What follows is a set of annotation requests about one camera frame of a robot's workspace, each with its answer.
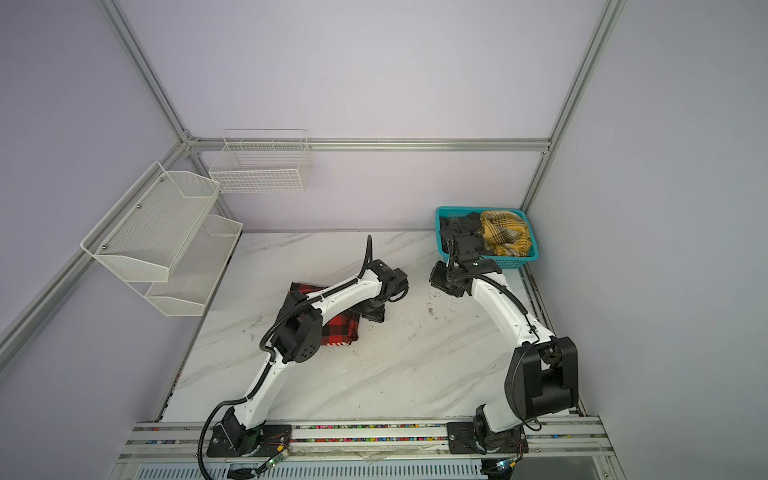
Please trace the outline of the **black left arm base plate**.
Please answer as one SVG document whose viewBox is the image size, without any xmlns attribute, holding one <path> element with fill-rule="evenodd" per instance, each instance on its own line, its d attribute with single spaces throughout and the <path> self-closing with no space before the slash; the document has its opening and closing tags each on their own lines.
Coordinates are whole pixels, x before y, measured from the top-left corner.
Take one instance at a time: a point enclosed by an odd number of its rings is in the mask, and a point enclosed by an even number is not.
<svg viewBox="0 0 768 480">
<path fill-rule="evenodd" d="M 216 425 L 205 453 L 210 458 L 268 458 L 277 454 L 279 447 L 289 446 L 292 430 L 288 424 L 267 424 L 251 430 Z"/>
</svg>

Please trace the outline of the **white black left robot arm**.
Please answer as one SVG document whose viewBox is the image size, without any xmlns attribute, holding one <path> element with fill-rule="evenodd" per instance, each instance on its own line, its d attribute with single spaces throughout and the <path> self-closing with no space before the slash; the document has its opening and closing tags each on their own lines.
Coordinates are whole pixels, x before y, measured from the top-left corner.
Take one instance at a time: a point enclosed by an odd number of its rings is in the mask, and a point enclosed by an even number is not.
<svg viewBox="0 0 768 480">
<path fill-rule="evenodd" d="M 242 397 L 224 400 L 212 416 L 226 412 L 214 425 L 211 445 L 238 450 L 249 435 L 261 434 L 269 409 L 287 378 L 287 371 L 308 361 L 322 343 L 322 328 L 346 311 L 381 322 L 385 304 L 402 299 L 408 292 L 407 274 L 379 260 L 369 263 L 356 276 L 331 287 L 303 294 L 292 292 L 288 305 L 259 342 L 267 354 L 260 372 Z"/>
</svg>

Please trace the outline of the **red black plaid shirt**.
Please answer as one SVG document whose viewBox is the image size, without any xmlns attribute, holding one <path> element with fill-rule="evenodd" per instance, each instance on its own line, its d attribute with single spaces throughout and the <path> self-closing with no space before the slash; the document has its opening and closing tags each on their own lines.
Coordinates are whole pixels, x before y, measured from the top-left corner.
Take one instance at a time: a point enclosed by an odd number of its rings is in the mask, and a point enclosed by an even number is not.
<svg viewBox="0 0 768 480">
<path fill-rule="evenodd" d="M 325 289 L 323 285 L 292 282 L 290 292 L 314 293 Z M 359 339 L 360 316 L 351 310 L 336 315 L 322 327 L 322 346 L 349 346 Z"/>
</svg>

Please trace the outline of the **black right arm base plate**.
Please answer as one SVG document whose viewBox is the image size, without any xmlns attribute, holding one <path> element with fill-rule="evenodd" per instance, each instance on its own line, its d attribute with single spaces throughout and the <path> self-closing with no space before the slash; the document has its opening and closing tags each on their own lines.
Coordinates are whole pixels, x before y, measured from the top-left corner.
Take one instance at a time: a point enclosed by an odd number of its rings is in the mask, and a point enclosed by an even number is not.
<svg viewBox="0 0 768 480">
<path fill-rule="evenodd" d="M 451 454 L 524 455 L 529 452 L 521 426 L 492 432 L 476 422 L 449 422 L 446 428 Z"/>
</svg>

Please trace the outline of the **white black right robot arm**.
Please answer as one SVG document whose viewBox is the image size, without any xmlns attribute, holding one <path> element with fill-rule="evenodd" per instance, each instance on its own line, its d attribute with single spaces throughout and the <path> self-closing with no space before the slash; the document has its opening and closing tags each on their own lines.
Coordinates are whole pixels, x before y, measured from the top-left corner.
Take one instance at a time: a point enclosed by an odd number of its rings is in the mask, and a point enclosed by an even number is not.
<svg viewBox="0 0 768 480">
<path fill-rule="evenodd" d="M 476 409 L 471 438 L 480 451 L 523 449 L 523 435 L 541 416 L 579 401 L 578 349 L 529 312 L 512 292 L 500 267 L 489 259 L 438 261 L 430 285 L 450 296 L 469 296 L 493 321 L 512 356 L 502 393 Z"/>
</svg>

